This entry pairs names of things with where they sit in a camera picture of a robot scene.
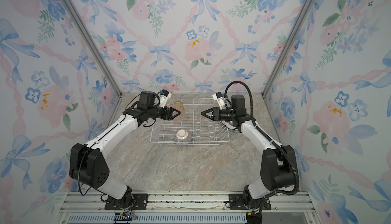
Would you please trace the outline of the yellow glass cup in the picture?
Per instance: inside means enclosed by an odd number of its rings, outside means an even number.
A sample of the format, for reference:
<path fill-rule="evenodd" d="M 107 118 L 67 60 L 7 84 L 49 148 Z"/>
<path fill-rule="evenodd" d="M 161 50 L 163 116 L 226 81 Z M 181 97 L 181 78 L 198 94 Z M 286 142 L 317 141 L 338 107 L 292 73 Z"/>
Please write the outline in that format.
<path fill-rule="evenodd" d="M 181 101 L 174 102 L 173 106 L 175 109 L 183 109 L 184 108 L 184 105 Z"/>

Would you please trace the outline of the pink glass cup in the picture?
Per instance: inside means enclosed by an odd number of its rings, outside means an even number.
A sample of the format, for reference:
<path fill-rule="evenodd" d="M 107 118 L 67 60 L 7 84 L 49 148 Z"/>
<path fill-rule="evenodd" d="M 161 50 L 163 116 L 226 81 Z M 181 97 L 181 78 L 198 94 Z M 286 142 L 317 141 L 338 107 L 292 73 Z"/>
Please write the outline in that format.
<path fill-rule="evenodd" d="M 185 117 L 186 117 L 186 111 L 184 110 L 184 108 L 183 109 L 178 109 L 178 110 L 181 111 L 181 116 L 180 116 L 180 119 L 178 121 L 173 121 L 174 123 L 181 123 L 185 119 Z"/>

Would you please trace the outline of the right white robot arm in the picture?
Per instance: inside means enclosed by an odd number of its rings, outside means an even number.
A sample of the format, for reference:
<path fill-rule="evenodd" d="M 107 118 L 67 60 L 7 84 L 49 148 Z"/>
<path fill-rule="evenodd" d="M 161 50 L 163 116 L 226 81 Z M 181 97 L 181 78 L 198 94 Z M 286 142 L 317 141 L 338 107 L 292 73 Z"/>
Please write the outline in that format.
<path fill-rule="evenodd" d="M 233 95 L 231 102 L 218 92 L 212 95 L 218 107 L 201 112 L 212 121 L 231 122 L 233 127 L 247 137 L 260 151 L 262 160 L 260 178 L 245 187 L 243 199 L 247 206 L 258 200 L 268 199 L 278 193 L 294 195 L 299 190 L 299 173 L 295 151 L 274 140 L 258 124 L 253 116 L 253 99 L 247 113 L 245 97 Z"/>

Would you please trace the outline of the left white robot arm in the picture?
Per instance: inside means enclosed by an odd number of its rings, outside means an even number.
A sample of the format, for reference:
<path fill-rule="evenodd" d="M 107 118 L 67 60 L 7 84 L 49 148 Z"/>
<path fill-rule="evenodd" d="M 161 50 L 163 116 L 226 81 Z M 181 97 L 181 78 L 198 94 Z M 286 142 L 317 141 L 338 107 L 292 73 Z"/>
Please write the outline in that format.
<path fill-rule="evenodd" d="M 146 126 L 148 120 L 172 121 L 179 116 L 180 111 L 166 105 L 171 96 L 164 89 L 158 93 L 142 91 L 113 125 L 87 143 L 72 147 L 69 176 L 78 185 L 87 185 L 107 195 L 108 201 L 116 207 L 129 208 L 134 202 L 132 189 L 111 175 L 107 157 L 126 135 Z"/>

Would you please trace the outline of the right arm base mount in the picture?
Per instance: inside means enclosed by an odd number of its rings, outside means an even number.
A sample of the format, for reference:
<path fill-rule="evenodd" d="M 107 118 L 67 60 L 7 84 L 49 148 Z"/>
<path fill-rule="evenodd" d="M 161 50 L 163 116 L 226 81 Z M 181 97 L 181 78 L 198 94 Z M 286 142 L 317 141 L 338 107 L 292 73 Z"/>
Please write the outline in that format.
<path fill-rule="evenodd" d="M 248 186 L 244 188 L 242 193 L 230 193 L 228 196 L 229 200 L 225 203 L 225 207 L 230 210 L 256 212 L 260 207 L 262 210 L 271 210 L 270 200 L 266 198 L 252 198 Z"/>

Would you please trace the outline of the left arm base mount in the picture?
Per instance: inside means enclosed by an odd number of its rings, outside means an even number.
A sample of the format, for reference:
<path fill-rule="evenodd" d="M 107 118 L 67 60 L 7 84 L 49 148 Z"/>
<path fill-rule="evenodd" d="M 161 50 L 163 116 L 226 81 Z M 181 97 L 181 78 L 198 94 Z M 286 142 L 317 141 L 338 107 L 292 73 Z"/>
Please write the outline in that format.
<path fill-rule="evenodd" d="M 127 189 L 121 199 L 108 196 L 105 201 L 105 210 L 146 210 L 149 195 L 147 193 L 132 193 L 131 188 Z"/>

